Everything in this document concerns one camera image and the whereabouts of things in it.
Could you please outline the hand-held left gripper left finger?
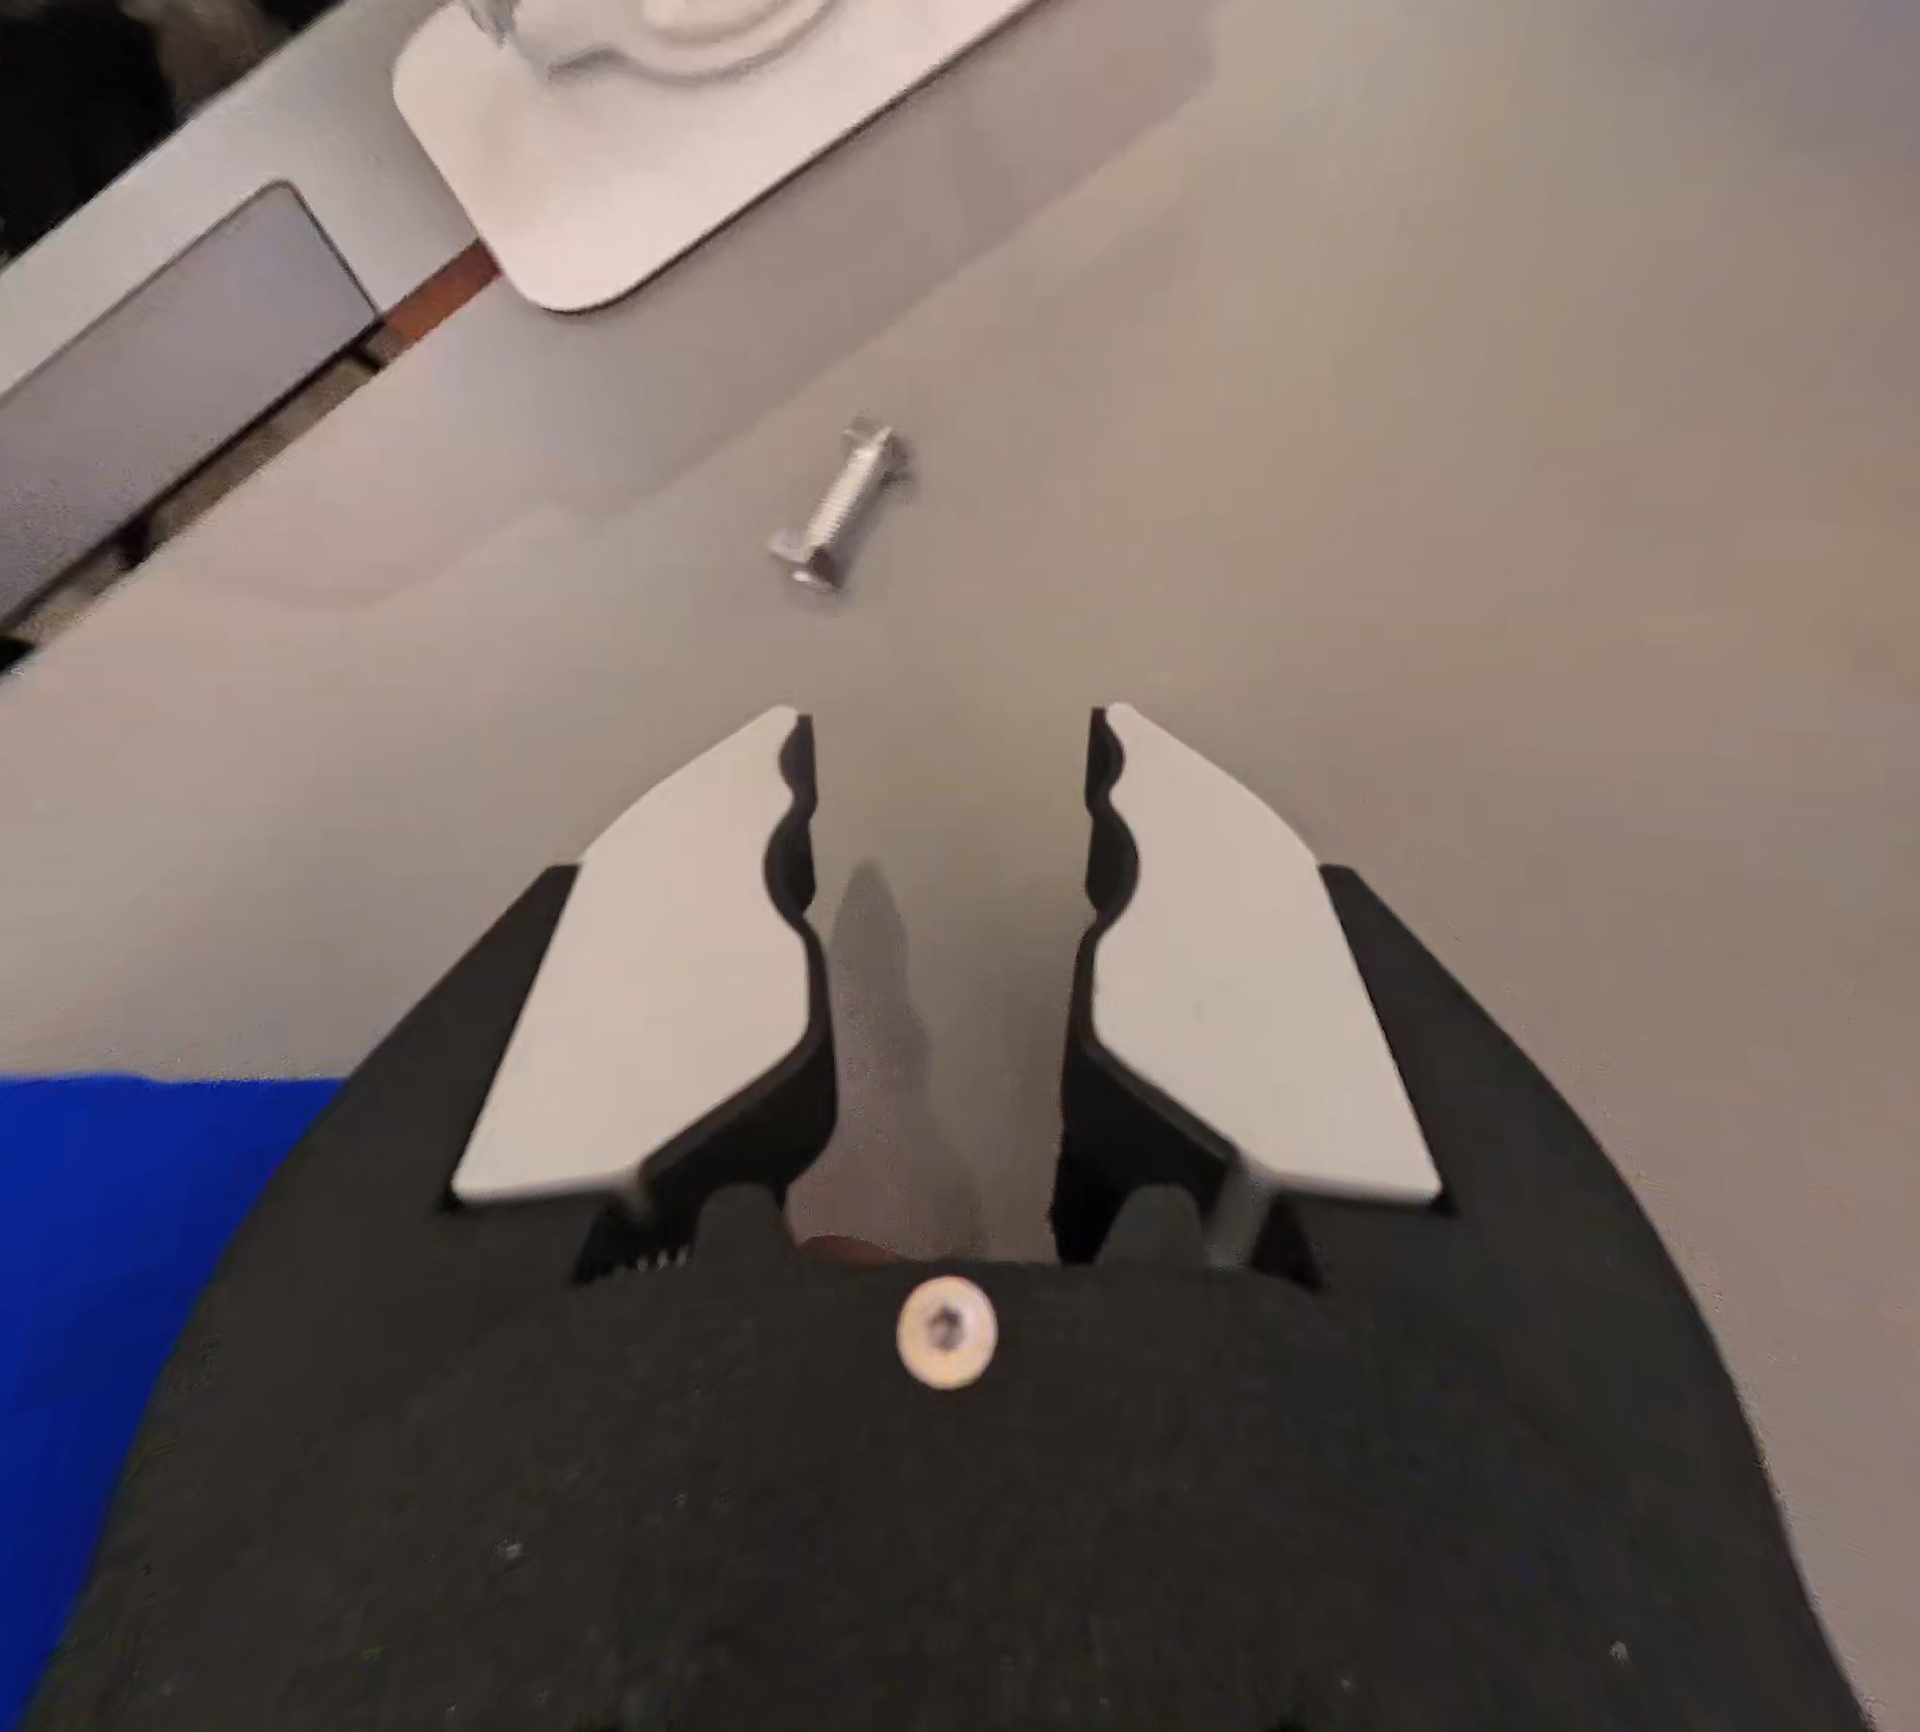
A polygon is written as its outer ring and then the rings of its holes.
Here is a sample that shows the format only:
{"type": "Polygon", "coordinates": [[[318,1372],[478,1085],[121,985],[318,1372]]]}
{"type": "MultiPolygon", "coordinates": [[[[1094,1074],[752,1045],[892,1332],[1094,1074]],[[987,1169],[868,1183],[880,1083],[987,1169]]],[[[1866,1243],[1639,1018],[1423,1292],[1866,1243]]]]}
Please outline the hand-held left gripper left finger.
{"type": "Polygon", "coordinates": [[[685,1239],[714,1191],[783,1198],[836,1125],[812,722],[772,706],[586,848],[450,1198],[621,1203],[685,1239]]]}

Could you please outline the blue divided plastic bin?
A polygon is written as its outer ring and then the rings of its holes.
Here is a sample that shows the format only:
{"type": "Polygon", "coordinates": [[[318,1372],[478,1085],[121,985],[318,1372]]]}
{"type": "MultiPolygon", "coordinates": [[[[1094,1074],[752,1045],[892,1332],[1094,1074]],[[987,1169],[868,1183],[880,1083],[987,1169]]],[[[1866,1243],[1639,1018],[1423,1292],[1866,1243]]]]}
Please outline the blue divided plastic bin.
{"type": "Polygon", "coordinates": [[[1,1725],[83,1585],[155,1375],[338,1078],[1,1080],[1,1725]]]}

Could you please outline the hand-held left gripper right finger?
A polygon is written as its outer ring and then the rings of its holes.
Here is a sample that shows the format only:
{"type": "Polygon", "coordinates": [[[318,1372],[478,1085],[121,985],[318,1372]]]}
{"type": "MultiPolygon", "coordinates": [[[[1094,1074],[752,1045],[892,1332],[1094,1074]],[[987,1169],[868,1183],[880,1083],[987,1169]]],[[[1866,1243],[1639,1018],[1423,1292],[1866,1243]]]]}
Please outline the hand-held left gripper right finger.
{"type": "Polygon", "coordinates": [[[1081,793],[1059,1263],[1150,1189],[1190,1203],[1215,1265],[1307,1265],[1304,1202],[1431,1214],[1441,1169],[1299,832],[1125,701],[1089,712],[1081,793]]]}

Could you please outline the silver hex bolt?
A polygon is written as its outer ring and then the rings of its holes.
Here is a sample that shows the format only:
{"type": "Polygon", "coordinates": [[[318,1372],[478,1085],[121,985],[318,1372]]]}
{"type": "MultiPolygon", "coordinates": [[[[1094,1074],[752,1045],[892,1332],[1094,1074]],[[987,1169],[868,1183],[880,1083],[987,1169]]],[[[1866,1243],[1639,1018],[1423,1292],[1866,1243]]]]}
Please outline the silver hex bolt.
{"type": "Polygon", "coordinates": [[[844,450],[827,487],[797,530],[779,530],[769,539],[769,558],[783,576],[805,590],[838,591],[846,583],[850,553],[872,518],[877,499],[900,481],[858,486],[844,473],[844,450]]]}

